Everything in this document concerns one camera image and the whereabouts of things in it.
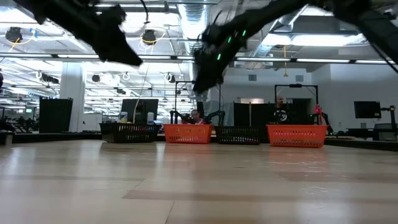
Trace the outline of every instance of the person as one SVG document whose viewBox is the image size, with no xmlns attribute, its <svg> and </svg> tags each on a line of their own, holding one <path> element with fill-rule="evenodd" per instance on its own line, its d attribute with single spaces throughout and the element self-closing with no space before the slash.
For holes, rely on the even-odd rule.
<svg viewBox="0 0 398 224">
<path fill-rule="evenodd" d="M 287 107 L 284 104 L 283 96 L 278 95 L 276 97 L 276 107 L 274 111 L 273 123 L 277 124 L 287 124 L 289 121 L 287 119 Z"/>
<path fill-rule="evenodd" d="M 2 90 L 1 90 L 1 87 L 2 87 L 2 83 L 3 83 L 3 81 L 4 81 L 4 77 L 3 77 L 3 75 L 2 75 L 2 73 L 1 73 L 1 68 L 0 68 L 0 93 L 2 92 Z"/>
<path fill-rule="evenodd" d="M 200 118 L 200 113 L 198 110 L 193 110 L 191 112 L 191 116 L 192 116 L 195 124 L 205 124 L 205 120 Z"/>
</svg>

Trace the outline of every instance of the pipe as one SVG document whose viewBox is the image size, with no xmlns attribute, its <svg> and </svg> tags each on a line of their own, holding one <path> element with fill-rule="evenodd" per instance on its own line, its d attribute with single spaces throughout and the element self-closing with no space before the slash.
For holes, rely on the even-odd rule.
<svg viewBox="0 0 398 224">
<path fill-rule="evenodd" d="M 107 10 L 112 5 L 100 4 L 99 7 L 97 7 L 98 12 Z M 166 9 L 165 6 L 162 4 L 147 5 L 147 9 L 148 9 L 148 13 L 161 12 L 161 13 L 179 14 L 177 7 L 170 6 L 168 9 Z M 134 5 L 134 7 L 132 7 L 132 6 L 131 7 L 123 7 L 123 10 L 125 12 L 145 12 L 144 6 L 142 6 L 141 4 Z"/>
<path fill-rule="evenodd" d="M 293 30 L 294 22 L 301 15 L 301 13 L 303 13 L 303 11 L 305 10 L 305 8 L 307 6 L 308 5 L 304 6 L 300 10 L 297 10 L 290 14 L 284 15 L 273 23 L 265 25 L 264 28 L 262 29 L 262 32 L 265 34 L 264 39 L 267 37 L 267 35 L 270 31 L 280 29 L 282 27 L 285 27 L 284 29 L 286 32 L 291 32 Z M 253 51 L 253 53 L 250 55 L 250 57 L 265 57 L 271 51 L 271 49 L 274 46 L 267 45 L 266 43 L 264 43 L 264 39 L 261 42 L 261 44 L 257 47 L 257 49 Z M 246 69 L 253 69 L 257 64 L 258 64 L 258 62 L 248 62 L 245 64 L 244 67 Z"/>
<path fill-rule="evenodd" d="M 181 4 L 177 6 L 181 15 L 181 28 L 184 39 L 196 40 L 206 29 L 208 23 L 208 6 L 199 4 Z M 185 50 L 191 54 L 196 43 L 184 43 Z"/>
</svg>

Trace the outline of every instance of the computer monitor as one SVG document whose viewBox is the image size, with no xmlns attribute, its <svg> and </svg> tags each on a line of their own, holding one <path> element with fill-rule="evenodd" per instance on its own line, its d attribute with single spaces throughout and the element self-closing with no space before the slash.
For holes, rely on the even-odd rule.
<svg viewBox="0 0 398 224">
<path fill-rule="evenodd" d="M 127 112 L 127 120 L 134 120 L 134 108 L 136 107 L 137 99 L 125 99 L 122 102 L 122 112 Z M 154 120 L 157 118 L 158 99 L 140 99 L 136 109 L 136 124 L 146 124 L 148 122 L 148 112 L 153 112 Z"/>
<path fill-rule="evenodd" d="M 381 118 L 381 107 L 378 101 L 355 101 L 355 118 Z"/>
</svg>

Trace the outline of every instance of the fluorescent light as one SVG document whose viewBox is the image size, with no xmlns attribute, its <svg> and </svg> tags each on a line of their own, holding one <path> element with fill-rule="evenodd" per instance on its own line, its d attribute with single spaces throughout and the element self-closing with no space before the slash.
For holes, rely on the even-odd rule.
<svg viewBox="0 0 398 224">
<path fill-rule="evenodd" d="M 159 56 L 159 55 L 139 55 L 141 59 L 171 59 L 170 56 Z"/>
<path fill-rule="evenodd" d="M 0 57 L 15 57 L 15 58 L 45 58 L 52 57 L 50 54 L 19 54 L 19 53 L 1 53 Z"/>
<path fill-rule="evenodd" d="M 195 58 L 192 56 L 177 56 L 179 60 L 194 60 Z"/>
<path fill-rule="evenodd" d="M 17 83 L 15 83 L 15 82 L 11 81 L 11 80 L 3 80 L 2 82 L 3 82 L 3 83 L 10 84 L 10 85 L 16 85 L 16 84 L 17 84 Z"/>
<path fill-rule="evenodd" d="M 264 57 L 264 58 L 256 58 L 256 57 L 237 57 L 237 61 L 244 62 L 289 62 L 290 58 L 274 58 L 274 57 Z"/>
<path fill-rule="evenodd" d="M 114 4 L 106 4 L 106 3 L 101 3 L 96 5 L 96 7 L 112 7 Z M 121 7 L 139 7 L 142 8 L 142 4 L 120 4 Z M 164 5 L 147 5 L 148 8 L 150 7 L 164 7 Z"/>
<path fill-rule="evenodd" d="M 89 55 L 89 54 L 68 54 L 68 55 L 58 55 L 60 58 L 99 58 L 98 55 Z"/>
<path fill-rule="evenodd" d="M 261 42 L 263 45 L 291 45 L 292 41 L 289 36 L 277 35 L 277 34 L 267 34 L 266 38 Z"/>
<path fill-rule="evenodd" d="M 315 63 L 348 63 L 349 60 L 344 59 L 315 59 L 315 58 L 298 58 L 297 62 L 315 62 Z"/>
<path fill-rule="evenodd" d="M 3 106 L 7 109 L 25 109 L 25 106 Z"/>
<path fill-rule="evenodd" d="M 297 35 L 292 40 L 292 45 L 314 47 L 341 47 L 352 41 L 355 35 Z"/>
<path fill-rule="evenodd" d="M 3 86 L 4 88 L 47 88 L 47 86 L 30 86 L 30 85 L 16 85 L 16 86 Z M 49 88 L 60 88 L 59 86 L 50 86 Z"/>
<path fill-rule="evenodd" d="M 387 64 L 387 62 L 383 60 L 357 60 L 355 63 L 363 63 L 363 64 Z"/>
</svg>

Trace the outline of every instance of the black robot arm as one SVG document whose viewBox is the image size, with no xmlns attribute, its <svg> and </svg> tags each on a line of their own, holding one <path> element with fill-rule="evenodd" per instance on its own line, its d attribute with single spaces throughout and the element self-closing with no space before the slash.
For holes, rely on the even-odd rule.
<svg viewBox="0 0 398 224">
<path fill-rule="evenodd" d="M 54 21 L 77 39 L 93 47 L 102 61 L 140 65 L 142 60 L 130 48 L 119 25 L 126 19 L 120 5 L 97 15 L 99 0 L 14 0 L 34 14 L 42 24 L 47 18 Z"/>
<path fill-rule="evenodd" d="M 178 117 L 180 117 L 184 122 L 195 124 L 195 121 L 189 116 L 189 114 L 182 115 L 178 111 L 170 111 L 170 124 L 177 124 Z"/>
<path fill-rule="evenodd" d="M 223 70 L 248 38 L 279 17 L 294 12 L 306 4 L 323 7 L 332 3 L 336 18 L 356 25 L 371 44 L 378 46 L 398 63 L 398 27 L 371 8 L 370 0 L 277 0 L 260 9 L 248 10 L 222 26 L 212 24 L 204 33 L 204 47 L 194 52 L 199 67 L 193 90 L 203 93 L 223 82 Z"/>
<path fill-rule="evenodd" d="M 215 111 L 207 116 L 205 116 L 204 120 L 206 124 L 211 124 L 211 119 L 214 118 L 215 116 L 218 116 L 218 126 L 223 126 L 224 125 L 224 118 L 225 118 L 225 112 L 224 111 Z"/>
</svg>

